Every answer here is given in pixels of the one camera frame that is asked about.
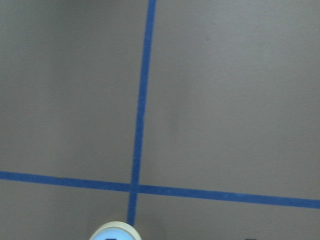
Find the blue cream call bell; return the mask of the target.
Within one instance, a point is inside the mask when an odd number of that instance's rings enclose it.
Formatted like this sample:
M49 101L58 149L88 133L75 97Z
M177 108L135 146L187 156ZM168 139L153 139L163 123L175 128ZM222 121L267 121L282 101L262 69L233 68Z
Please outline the blue cream call bell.
M111 221L100 226L89 240L142 240L138 231L121 221Z

